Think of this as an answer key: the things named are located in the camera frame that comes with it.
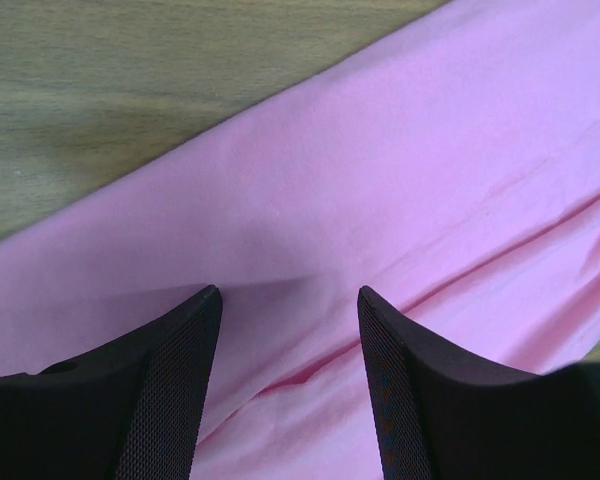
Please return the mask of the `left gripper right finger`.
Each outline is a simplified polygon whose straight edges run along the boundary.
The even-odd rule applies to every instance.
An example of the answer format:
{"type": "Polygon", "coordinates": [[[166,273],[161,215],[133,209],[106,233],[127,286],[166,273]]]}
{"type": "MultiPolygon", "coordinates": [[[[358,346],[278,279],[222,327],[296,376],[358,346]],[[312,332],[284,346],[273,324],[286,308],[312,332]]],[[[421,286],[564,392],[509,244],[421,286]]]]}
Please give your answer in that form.
{"type": "Polygon", "coordinates": [[[387,479],[600,479],[600,363],[535,375],[476,355],[369,287],[359,331],[387,479]]]}

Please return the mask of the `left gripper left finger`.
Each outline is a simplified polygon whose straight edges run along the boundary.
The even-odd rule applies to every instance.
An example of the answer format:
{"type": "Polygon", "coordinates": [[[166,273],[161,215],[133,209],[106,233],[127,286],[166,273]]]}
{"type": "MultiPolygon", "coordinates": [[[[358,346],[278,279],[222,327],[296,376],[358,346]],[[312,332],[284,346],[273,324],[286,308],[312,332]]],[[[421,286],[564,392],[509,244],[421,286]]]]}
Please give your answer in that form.
{"type": "Polygon", "coordinates": [[[222,309],[207,286],[94,350],[0,377],[0,479],[188,478],[222,309]]]}

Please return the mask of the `light pink t shirt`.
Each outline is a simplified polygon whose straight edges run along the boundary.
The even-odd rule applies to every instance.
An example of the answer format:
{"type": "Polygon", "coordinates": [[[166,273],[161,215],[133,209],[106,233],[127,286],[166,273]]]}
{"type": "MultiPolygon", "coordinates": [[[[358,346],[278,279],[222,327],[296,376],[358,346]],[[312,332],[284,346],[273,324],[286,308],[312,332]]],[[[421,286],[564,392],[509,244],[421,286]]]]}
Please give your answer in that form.
{"type": "Polygon", "coordinates": [[[191,475],[377,479],[368,285],[544,373],[600,340],[600,1],[454,1],[0,243],[0,376],[216,285],[191,475]]]}

